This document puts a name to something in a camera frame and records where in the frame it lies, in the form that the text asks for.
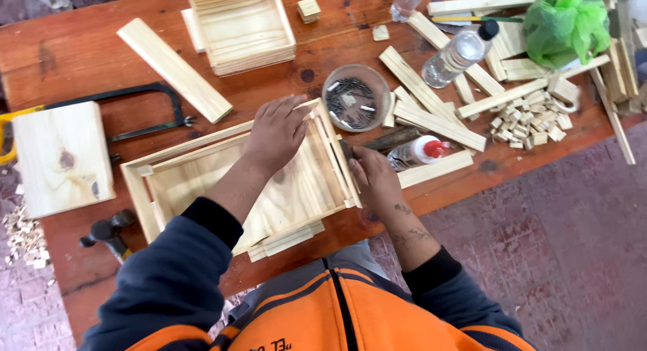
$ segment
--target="green plastic bag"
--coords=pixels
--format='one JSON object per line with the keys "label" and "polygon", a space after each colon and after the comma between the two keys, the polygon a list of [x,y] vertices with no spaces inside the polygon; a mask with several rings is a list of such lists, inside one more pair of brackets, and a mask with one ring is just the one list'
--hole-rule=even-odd
{"label": "green plastic bag", "polygon": [[523,30],[530,59],[555,69],[576,58],[587,64],[611,42],[603,0],[536,0]]}

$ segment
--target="red glue cap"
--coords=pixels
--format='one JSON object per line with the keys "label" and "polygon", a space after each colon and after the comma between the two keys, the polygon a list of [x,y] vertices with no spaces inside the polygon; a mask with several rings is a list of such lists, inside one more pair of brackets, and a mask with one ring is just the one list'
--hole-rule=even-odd
{"label": "red glue cap", "polygon": [[433,140],[433,141],[427,142],[425,146],[423,146],[423,152],[428,157],[438,159],[440,157],[446,156],[449,153],[449,149],[447,149],[447,146],[445,145],[444,142],[440,142],[439,140]]}

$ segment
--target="black bottle cap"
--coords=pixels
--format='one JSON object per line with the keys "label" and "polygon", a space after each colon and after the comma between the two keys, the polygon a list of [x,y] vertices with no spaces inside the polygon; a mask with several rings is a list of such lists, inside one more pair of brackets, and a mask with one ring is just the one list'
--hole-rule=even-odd
{"label": "black bottle cap", "polygon": [[499,33],[499,24],[494,20],[485,20],[485,24],[479,28],[481,39],[488,41]]}

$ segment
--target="black zipper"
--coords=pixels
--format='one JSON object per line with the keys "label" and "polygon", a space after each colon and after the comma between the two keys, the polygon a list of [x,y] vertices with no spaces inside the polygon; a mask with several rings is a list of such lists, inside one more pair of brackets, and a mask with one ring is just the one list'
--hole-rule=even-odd
{"label": "black zipper", "polygon": [[323,265],[330,271],[330,276],[333,278],[335,291],[337,293],[337,300],[339,300],[339,308],[342,309],[342,320],[344,321],[344,333],[346,334],[346,343],[348,351],[359,351],[357,348],[357,338],[355,337],[355,329],[352,327],[351,312],[348,310],[348,304],[344,297],[342,285],[339,283],[339,277],[334,269],[328,267],[328,261],[323,258]]}

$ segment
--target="plastic water bottle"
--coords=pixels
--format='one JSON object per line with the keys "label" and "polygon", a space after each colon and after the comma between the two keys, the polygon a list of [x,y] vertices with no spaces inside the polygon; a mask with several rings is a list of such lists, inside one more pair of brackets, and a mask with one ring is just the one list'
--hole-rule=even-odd
{"label": "plastic water bottle", "polygon": [[396,172],[420,165],[432,164],[449,153],[449,143],[435,136],[424,135],[391,150],[387,158]]}
{"label": "plastic water bottle", "polygon": [[413,11],[422,0],[395,0],[391,5],[391,19],[394,22],[404,23],[411,17]]}
{"label": "plastic water bottle", "polygon": [[423,79],[433,88],[443,88],[475,63],[481,62],[492,47],[499,24],[487,20],[472,24],[454,35],[452,41],[423,65]]}

